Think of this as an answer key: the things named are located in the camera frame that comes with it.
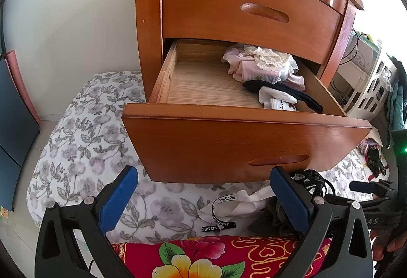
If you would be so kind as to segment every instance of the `drawer handle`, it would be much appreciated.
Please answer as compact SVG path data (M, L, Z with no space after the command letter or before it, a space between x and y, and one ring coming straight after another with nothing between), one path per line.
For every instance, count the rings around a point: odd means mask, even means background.
M259 15L260 17L269 18L282 23L290 21L290 18L284 12L255 3L244 3L240 6L240 9L245 13Z
M274 164L297 163L309 158L308 154L271 156L268 158L257 158L249 162L250 166L270 166Z

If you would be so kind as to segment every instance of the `mattress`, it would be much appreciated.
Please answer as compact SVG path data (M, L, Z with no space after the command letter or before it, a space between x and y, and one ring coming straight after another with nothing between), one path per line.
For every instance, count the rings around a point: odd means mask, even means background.
M28 210L38 227L49 200L71 206L96 196L128 164L137 168L139 182L116 228L107 233L112 243L160 243L205 236L208 233L201 228L208 223L199 218L200 209L224 195L240 190L250 195L269 183L152 182L121 121L124 105L131 102L145 102L141 72L96 74L73 99L52 131L27 190ZM370 200L372 195L351 191L349 183L367 182L371 174L356 149L322 173L337 195L357 201ZM241 231L230 229L223 234L234 233Z

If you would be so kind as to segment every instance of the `tile floor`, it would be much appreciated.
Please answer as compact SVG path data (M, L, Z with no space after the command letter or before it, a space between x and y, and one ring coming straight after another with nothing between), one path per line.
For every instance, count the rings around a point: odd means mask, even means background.
M34 278L35 250L39 228L35 226L28 212L26 193L42 149L55 125L56 122L53 121L41 121L41 133L34 140L21 169L14 198L14 212L10 212L9 218L0 222L0 239L27 278ZM86 244L83 242L78 242L78 244L85 262L89 264L92 255ZM96 277L102 277L95 263L92 265L91 272Z

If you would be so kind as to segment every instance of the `silver bolt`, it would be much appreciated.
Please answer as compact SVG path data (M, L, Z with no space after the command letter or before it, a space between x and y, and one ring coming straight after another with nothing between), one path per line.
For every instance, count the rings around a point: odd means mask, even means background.
M52 208L54 208L54 207L55 207L55 201L54 201L54 200L49 200L49 201L47 202L47 208L52 209Z
M316 204L323 205L325 203L325 199L323 197L315 197L314 201Z
M353 202L352 202L352 207L355 208L355 209L360 209L361 205L360 205L359 202L353 201Z
M85 199L83 199L83 202L85 203L85 205L91 205L91 204L93 204L93 201L95 201L95 198L92 197L91 195L89 197L86 197Z

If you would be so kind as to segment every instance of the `human hand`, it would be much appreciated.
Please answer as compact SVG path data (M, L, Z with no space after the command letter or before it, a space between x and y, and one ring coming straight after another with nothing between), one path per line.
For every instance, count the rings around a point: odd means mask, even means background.
M372 230L370 232L370 240L373 240L374 237L377 237L379 235L379 232L377 230ZM407 231L399 235L397 238L395 238L388 246L387 246L387 251L388 252L394 252L395 250L401 248L404 243L407 240ZM373 260L375 261L380 261L383 259L384 254L383 254L383 246L380 244L380 241L378 238L373 243L372 246L372 251L373 251Z

